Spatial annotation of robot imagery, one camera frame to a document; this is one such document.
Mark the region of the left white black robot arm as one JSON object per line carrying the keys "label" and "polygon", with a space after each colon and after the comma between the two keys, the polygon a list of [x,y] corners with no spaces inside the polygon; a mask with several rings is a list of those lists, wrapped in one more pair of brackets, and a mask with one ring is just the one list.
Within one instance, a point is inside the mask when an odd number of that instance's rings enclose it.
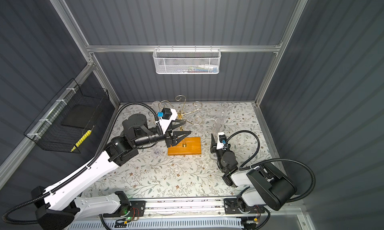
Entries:
{"label": "left white black robot arm", "polygon": [[147,118],[143,114],[134,114],[124,120],[120,136],[112,138],[97,159],[89,161],[75,173],[64,178],[64,181],[74,178],[64,187],[55,190],[60,183],[42,190],[48,196],[37,203],[36,217],[38,224],[44,230],[62,230],[77,219],[96,215],[132,219],[139,215],[132,207],[128,197],[117,191],[105,197],[83,198],[80,194],[96,180],[105,174],[116,170],[138,155],[139,149],[145,146],[151,148],[158,142],[164,141],[167,147],[178,145],[191,134],[190,131],[177,131],[178,127],[186,124],[179,120],[177,111],[163,109],[156,113],[156,124],[160,125],[161,133],[156,128],[149,128]]}

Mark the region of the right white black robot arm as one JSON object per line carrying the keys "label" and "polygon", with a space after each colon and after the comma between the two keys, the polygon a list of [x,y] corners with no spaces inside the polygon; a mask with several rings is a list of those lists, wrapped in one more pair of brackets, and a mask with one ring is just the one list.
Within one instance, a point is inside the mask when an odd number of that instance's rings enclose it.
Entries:
{"label": "right white black robot arm", "polygon": [[241,212],[249,212],[256,205],[267,205],[278,211],[297,192],[293,182],[272,163],[240,170],[223,132],[211,135],[211,153],[217,157],[217,166],[224,174],[222,179],[226,185],[246,187],[236,200]]}

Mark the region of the clear wine glass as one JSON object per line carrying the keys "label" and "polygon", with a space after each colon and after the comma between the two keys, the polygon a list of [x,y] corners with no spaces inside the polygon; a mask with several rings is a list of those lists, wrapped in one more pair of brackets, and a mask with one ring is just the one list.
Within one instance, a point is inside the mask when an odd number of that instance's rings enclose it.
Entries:
{"label": "clear wine glass", "polygon": [[154,158],[160,158],[163,155],[163,151],[160,149],[154,149],[152,152],[152,156]]}
{"label": "clear wine glass", "polygon": [[154,101],[152,103],[152,108],[155,112],[161,112],[162,111],[162,108],[161,108],[161,102],[160,101]]}
{"label": "clear wine glass", "polygon": [[217,118],[215,118],[215,123],[218,125],[224,126],[226,123],[226,118],[223,116],[217,117]]}
{"label": "clear wine glass", "polygon": [[[212,134],[215,136],[215,140],[216,140],[216,142],[218,141],[218,137],[217,137],[217,135],[218,135],[219,132],[222,132],[222,130],[223,130],[223,126],[214,123]],[[215,161],[218,159],[218,157],[217,157],[216,154],[210,154],[210,158],[211,158],[212,160],[215,160]]]}
{"label": "clear wine glass", "polygon": [[227,102],[222,102],[220,104],[220,118],[225,118],[226,115],[227,115],[227,111],[228,111],[228,107],[229,107],[229,103]]}

